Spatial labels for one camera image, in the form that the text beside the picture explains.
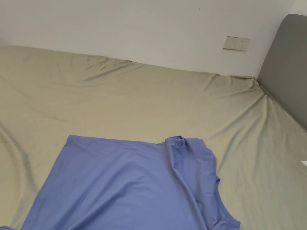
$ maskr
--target headboard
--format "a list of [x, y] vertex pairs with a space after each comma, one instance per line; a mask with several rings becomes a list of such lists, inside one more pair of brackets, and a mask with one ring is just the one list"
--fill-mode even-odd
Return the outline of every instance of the headboard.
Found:
[[258, 82], [307, 130], [307, 16], [284, 18]]

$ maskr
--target beige bed sheet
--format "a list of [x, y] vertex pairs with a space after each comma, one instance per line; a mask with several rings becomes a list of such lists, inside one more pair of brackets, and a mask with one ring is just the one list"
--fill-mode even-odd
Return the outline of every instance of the beige bed sheet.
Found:
[[0, 50], [0, 226], [20, 228], [69, 134], [202, 138], [241, 229], [307, 228], [307, 134], [254, 79]]

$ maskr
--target mattress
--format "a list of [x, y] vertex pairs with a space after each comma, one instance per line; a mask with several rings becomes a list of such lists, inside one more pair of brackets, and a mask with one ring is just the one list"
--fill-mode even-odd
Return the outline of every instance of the mattress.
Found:
[[201, 138], [241, 229], [307, 226], [307, 133], [255, 79], [10, 46], [0, 98], [0, 226], [21, 227], [70, 134]]

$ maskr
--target fitted sheet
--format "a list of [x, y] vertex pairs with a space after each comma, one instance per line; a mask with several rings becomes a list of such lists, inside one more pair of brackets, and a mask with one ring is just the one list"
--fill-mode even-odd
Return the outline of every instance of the fitted sheet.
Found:
[[307, 226], [307, 133], [255, 79], [1, 49], [0, 226], [21, 227], [70, 134], [201, 138], [241, 229]]

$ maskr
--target electrical outlet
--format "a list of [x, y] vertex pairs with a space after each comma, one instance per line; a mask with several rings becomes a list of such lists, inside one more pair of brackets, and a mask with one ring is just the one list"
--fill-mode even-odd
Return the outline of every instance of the electrical outlet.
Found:
[[241, 50], [241, 51], [245, 51], [248, 44], [249, 44], [250, 39], [249, 38], [238, 38], [237, 39], [237, 46], [236, 46], [236, 50]]
[[245, 51], [249, 41], [249, 38], [227, 36], [223, 49]]

